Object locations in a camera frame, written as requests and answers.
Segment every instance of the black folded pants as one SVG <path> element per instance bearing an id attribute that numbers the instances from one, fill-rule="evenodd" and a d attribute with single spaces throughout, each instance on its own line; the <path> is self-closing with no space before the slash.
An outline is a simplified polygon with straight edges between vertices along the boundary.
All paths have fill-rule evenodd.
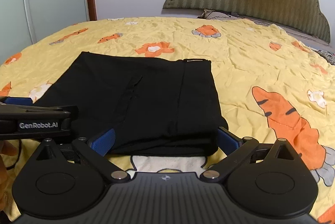
<path id="1" fill-rule="evenodd" d="M 109 151 L 123 155 L 204 156 L 217 150 L 221 117 L 211 62 L 112 57 L 82 52 L 35 103 L 77 105 L 69 143 L 110 129 Z"/>

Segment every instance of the metal pin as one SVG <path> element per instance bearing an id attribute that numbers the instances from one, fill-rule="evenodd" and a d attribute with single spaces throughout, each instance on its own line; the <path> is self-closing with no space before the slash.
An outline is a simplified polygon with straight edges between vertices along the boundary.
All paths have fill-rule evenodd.
<path id="1" fill-rule="evenodd" d="M 128 173 L 125 172 L 125 171 L 122 171 L 122 170 L 119 170 L 119 171 L 114 171 L 112 174 L 111 174 L 111 177 L 113 179 L 124 179 L 128 176 Z"/>
<path id="2" fill-rule="evenodd" d="M 203 175 L 208 179 L 216 179 L 220 176 L 220 173 L 216 170 L 206 170 Z"/>

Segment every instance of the yellow bedsheet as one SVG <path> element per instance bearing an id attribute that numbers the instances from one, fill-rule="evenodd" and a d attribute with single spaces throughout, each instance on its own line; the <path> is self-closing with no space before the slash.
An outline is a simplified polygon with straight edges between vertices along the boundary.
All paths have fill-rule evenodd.
<path id="1" fill-rule="evenodd" d="M 219 94 L 222 116 L 239 137 L 272 143 L 287 138 L 318 180 L 319 196 L 311 215 L 335 221 L 335 67 L 284 30 L 248 20 L 204 20 L 144 17 L 106 19 L 69 26 L 29 46 L 0 67 L 0 95 L 31 97 L 34 101 L 53 84 L 82 51 L 167 60 L 205 58 Z M 91 95 L 90 87 L 82 87 Z M 9 171 L 7 207 L 11 220 L 19 212 L 10 187 L 37 147 L 23 140 L 22 153 Z M 158 172 L 150 157 L 108 156 L 128 172 Z M 163 159 L 173 171 L 201 173 L 225 157 Z M 15 157 L 4 156 L 6 166 Z"/>

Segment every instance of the human hand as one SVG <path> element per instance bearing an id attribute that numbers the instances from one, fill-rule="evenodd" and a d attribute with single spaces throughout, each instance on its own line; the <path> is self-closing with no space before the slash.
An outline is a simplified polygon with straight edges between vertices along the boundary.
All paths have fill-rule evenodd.
<path id="1" fill-rule="evenodd" d="M 0 141 L 0 154 L 15 156 L 18 153 L 16 147 L 14 147 L 8 141 Z M 6 206 L 6 200 L 4 197 L 4 193 L 7 187 L 7 169 L 3 162 L 2 157 L 0 157 L 0 211 L 2 211 Z"/>

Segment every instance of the blue gripper pad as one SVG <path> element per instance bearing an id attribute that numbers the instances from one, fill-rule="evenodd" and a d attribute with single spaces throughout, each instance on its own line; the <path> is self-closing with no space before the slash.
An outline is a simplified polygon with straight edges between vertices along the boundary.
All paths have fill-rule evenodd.
<path id="1" fill-rule="evenodd" d="M 8 97 L 4 100 L 5 104 L 31 106 L 32 99 L 29 97 Z"/>
<path id="2" fill-rule="evenodd" d="M 90 148 L 101 156 L 105 156 L 107 152 L 114 146 L 114 144 L 115 131 L 113 129 L 110 129 L 108 132 L 95 139 L 91 143 Z"/>
<path id="3" fill-rule="evenodd" d="M 240 138 L 234 138 L 234 135 L 229 131 L 220 128 L 217 131 L 217 145 L 227 156 L 243 144 Z"/>

